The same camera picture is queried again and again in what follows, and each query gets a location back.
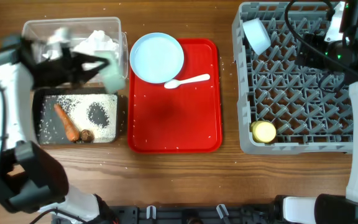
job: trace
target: wooden table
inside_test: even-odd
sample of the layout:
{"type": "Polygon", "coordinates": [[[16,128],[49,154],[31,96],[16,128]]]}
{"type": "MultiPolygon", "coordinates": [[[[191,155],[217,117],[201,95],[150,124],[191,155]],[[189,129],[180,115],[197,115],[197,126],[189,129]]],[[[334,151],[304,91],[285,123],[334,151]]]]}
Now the wooden table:
{"type": "MultiPolygon", "coordinates": [[[[70,182],[81,190],[100,195],[110,205],[140,207],[240,205],[269,202],[278,194],[345,194],[351,169],[349,155],[251,156],[241,151],[231,37],[231,24],[241,0],[10,2],[0,0],[0,38],[20,32],[28,20],[116,16],[127,32],[129,48],[150,32],[176,38],[209,38],[218,46],[224,125],[220,149],[211,154],[140,155],[129,149],[125,133],[114,143],[94,147],[45,147],[63,164],[70,182]]],[[[35,216],[9,214],[0,206],[0,223],[29,223],[35,216]]],[[[49,221],[47,217],[40,222],[49,221]]]]}

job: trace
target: brown round object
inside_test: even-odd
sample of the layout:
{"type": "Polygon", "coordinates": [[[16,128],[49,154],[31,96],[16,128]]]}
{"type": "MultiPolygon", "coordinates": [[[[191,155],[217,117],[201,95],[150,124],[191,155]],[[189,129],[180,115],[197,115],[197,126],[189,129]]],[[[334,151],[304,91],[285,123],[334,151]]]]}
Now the brown round object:
{"type": "Polygon", "coordinates": [[[81,132],[81,140],[83,142],[92,142],[93,141],[93,134],[90,130],[82,130],[81,132]]]}

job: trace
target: white spoon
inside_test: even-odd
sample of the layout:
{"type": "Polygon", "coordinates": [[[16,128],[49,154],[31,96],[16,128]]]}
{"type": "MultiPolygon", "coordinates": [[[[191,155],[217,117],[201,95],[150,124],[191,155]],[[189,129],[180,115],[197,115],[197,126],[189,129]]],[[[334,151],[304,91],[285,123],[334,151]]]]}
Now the white spoon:
{"type": "Polygon", "coordinates": [[[204,74],[204,75],[198,75],[196,77],[193,78],[188,78],[186,80],[169,80],[164,84],[164,87],[167,89],[173,89],[176,88],[182,84],[186,84],[186,83],[193,83],[193,82],[201,82],[201,81],[206,81],[209,80],[210,75],[209,74],[204,74]]]}

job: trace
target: orange carrot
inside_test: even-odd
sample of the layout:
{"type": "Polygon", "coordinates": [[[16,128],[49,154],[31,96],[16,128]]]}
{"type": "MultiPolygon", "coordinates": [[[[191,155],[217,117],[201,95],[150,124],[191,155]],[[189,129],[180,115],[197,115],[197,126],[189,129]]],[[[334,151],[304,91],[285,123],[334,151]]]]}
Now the orange carrot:
{"type": "Polygon", "coordinates": [[[62,107],[57,103],[53,106],[57,115],[59,115],[60,120],[65,127],[66,137],[69,141],[75,142],[80,139],[80,132],[75,127],[73,122],[67,116],[67,114],[63,111],[62,107]]]}

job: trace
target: gray plastic crate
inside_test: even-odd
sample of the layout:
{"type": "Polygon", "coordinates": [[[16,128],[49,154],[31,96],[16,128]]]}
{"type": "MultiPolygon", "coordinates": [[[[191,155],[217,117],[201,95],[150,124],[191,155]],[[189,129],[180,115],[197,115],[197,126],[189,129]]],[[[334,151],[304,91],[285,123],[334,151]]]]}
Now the gray plastic crate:
{"type": "MultiPolygon", "coordinates": [[[[237,64],[237,112],[241,149],[249,154],[299,154],[301,152],[352,152],[353,120],[347,86],[340,93],[325,93],[318,81],[325,75],[314,68],[295,65],[298,41],[287,29],[287,2],[244,2],[232,24],[234,60],[237,64]],[[259,18],[272,45],[256,55],[244,38],[242,23],[259,18]],[[271,144],[257,143],[250,124],[270,121],[277,129],[271,144]]],[[[325,35],[323,2],[296,2],[289,18],[300,33],[325,35]]],[[[333,90],[343,74],[330,75],[323,87],[333,90]]]]}

